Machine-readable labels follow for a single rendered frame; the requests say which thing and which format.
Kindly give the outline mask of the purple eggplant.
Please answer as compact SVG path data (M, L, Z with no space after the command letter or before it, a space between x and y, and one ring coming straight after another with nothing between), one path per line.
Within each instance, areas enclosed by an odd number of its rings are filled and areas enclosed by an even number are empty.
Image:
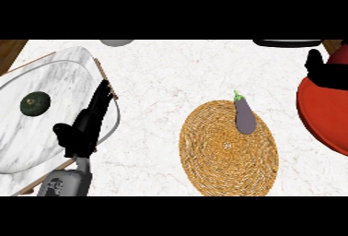
M234 124L238 132L249 135L255 130L255 116L244 97L234 92Z

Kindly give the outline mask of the white marble plate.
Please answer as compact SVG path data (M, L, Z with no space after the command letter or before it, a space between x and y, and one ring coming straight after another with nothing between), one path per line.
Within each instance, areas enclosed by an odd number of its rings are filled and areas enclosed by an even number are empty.
M35 63L0 76L0 174L31 169L63 151L53 125L75 121L100 81L95 70L67 60ZM48 95L50 107L28 117L20 101L33 91Z

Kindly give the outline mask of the dark green avocado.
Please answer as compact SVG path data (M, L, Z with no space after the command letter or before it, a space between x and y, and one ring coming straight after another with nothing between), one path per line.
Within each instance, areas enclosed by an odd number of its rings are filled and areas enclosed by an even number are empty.
M20 112L25 116L39 116L45 113L50 107L50 97L41 92L35 91L26 94L20 100Z

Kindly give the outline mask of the round woven placemat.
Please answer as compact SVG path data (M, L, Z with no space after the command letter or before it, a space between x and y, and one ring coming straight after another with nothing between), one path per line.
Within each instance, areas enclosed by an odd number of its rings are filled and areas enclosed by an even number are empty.
M182 170L205 196L262 196L274 184L278 155L266 124L256 119L255 130L244 135L234 118L234 103L213 100L190 112L182 123Z

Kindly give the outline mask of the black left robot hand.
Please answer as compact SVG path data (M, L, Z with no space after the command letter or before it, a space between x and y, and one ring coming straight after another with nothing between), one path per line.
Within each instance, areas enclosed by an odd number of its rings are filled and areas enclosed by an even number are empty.
M113 98L109 81L101 80L88 107L79 111L73 124L54 124L53 132L66 158L88 158L95 150L103 117Z

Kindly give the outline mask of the red bowl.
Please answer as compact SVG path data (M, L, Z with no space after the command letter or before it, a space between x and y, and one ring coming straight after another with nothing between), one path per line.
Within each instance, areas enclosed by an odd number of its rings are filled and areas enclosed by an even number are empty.
M311 135L348 157L348 90L318 87L305 76L296 91L296 108Z

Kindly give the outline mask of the brown wooden cabinet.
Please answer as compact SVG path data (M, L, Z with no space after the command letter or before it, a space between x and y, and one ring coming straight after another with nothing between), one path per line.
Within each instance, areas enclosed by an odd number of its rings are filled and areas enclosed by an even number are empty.
M0 76L7 73L26 40L0 40Z

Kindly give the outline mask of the black appliance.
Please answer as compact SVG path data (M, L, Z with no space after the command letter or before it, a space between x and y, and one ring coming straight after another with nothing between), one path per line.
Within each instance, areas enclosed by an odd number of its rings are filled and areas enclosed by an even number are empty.
M280 48L312 47L321 44L321 40L253 40L256 45Z

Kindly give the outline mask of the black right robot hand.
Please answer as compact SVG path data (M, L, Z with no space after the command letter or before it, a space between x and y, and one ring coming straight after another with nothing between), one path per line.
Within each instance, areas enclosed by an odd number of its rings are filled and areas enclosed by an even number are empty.
M339 47L327 62L321 59L320 51L312 49L303 67L306 77L318 87L348 90L348 46Z

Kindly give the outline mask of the marble cutting board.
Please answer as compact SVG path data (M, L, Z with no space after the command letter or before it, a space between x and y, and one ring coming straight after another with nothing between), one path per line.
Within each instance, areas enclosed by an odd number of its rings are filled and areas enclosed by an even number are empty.
M95 70L98 72L101 80L106 79L98 61L91 56L88 50L79 46L51 53L50 55L33 60L31 63L20 66L14 70L35 63L42 65L50 62L56 62L59 60L67 60L79 63L88 70L91 71ZM63 156L63 151L61 151L51 159L48 159L45 162L42 162L31 169L10 174L0 174L0 195L1 196L19 195L26 190L28 186L42 176L45 176L45 174L50 173L60 165L64 165L66 163L67 163L67 158Z

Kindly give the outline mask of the grey round object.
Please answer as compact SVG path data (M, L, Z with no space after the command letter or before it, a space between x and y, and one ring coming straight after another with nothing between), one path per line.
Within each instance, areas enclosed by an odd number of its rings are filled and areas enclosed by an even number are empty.
M132 42L132 40L100 40L100 42L110 47L125 46Z

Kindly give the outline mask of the brown wooden board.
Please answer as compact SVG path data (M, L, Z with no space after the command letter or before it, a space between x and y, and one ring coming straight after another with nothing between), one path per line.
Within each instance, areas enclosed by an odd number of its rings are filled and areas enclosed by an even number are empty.
M321 44L327 53L333 54L340 47L340 40L324 40Z

